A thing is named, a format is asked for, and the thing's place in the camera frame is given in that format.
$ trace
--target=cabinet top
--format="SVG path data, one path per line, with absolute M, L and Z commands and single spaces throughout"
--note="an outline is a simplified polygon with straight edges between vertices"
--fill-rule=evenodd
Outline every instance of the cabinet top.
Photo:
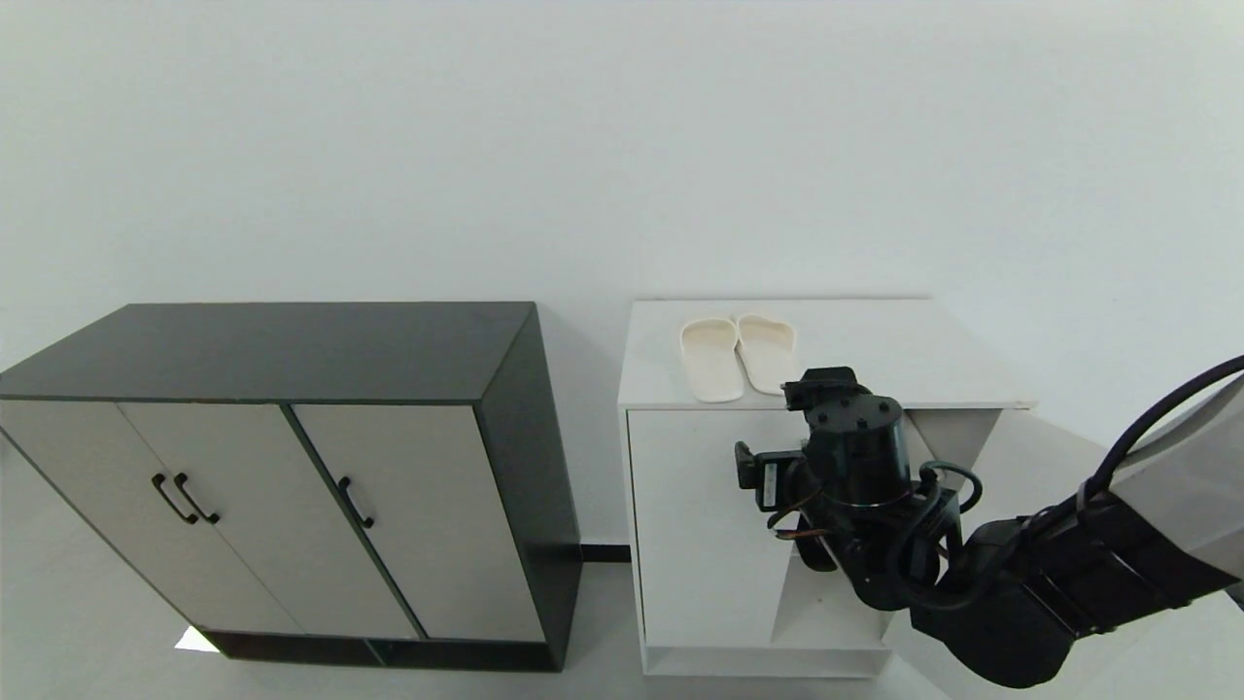
M 679 331 L 705 317 L 755 312 L 790 323 L 800 371 L 847 366 L 860 383 L 906 409 L 1026 409 L 1033 394 L 989 346 L 928 298 L 636 301 L 618 407 L 782 410 L 785 400 L 746 387 L 741 399 L 702 404 L 682 367 Z M 743 373 L 743 363 L 739 363 Z
M 0 399 L 479 400 L 531 301 L 131 303 L 0 374 Z

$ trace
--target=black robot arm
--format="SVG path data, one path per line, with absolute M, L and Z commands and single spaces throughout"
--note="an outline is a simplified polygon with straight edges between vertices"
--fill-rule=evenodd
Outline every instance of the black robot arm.
M 1217 379 L 1229 377 L 1227 366 Z M 1230 399 L 1244 419 L 1242 383 Z M 799 513 L 796 530 L 775 535 L 794 540 L 809 567 L 841 569 L 872 608 L 909 609 L 914 629 L 999 685 L 1050 680 L 1076 639 L 1239 581 L 1176 546 L 1107 491 L 1108 479 L 1090 480 L 1036 516 L 985 523 L 964 542 L 959 516 L 980 500 L 980 480 L 937 461 L 912 479 L 898 402 L 873 395 L 850 368 L 809 371 L 784 392 L 787 410 L 804 414 L 809 440 L 755 455 L 735 444 L 739 487 L 755 491 L 770 528 Z M 1227 415 L 1220 404 L 1212 418 Z M 1135 445 L 1140 434 L 1125 438 Z M 1111 472 L 1128 450 L 1116 453 Z M 962 505 L 939 479 L 945 471 L 972 484 Z

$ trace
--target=cabinet door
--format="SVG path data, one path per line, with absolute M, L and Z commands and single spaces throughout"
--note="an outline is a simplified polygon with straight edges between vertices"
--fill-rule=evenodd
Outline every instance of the cabinet door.
M 300 634 L 246 564 L 192 513 L 167 471 L 114 404 L 4 402 L 4 429 L 61 495 L 169 603 L 197 625 Z M 152 484 L 164 475 L 167 504 Z
M 297 407 L 429 637 L 544 642 L 470 407 Z
M 628 412 L 627 423 L 647 643 L 769 647 L 792 545 L 739 489 L 734 443 L 795 450 L 806 424 L 786 412 Z
M 418 634 L 280 408 L 123 404 L 216 530 L 309 634 Z

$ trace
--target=floor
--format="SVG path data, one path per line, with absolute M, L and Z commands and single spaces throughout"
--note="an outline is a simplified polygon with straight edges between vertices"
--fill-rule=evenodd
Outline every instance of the floor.
M 590 564 L 562 674 L 230 661 L 175 649 L 185 622 L 0 441 L 0 699 L 945 698 L 901 659 L 876 681 L 644 678 L 631 569 Z M 1239 698 L 1244 615 L 1227 596 L 1172 613 L 1082 698 Z M 1010 696 L 996 689 L 990 698 Z

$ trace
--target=gray cabinet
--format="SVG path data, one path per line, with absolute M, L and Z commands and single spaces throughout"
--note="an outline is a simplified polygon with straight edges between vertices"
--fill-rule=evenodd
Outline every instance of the gray cabinet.
M 131 305 L 0 375 L 0 429 L 226 655 L 564 663 L 534 303 Z

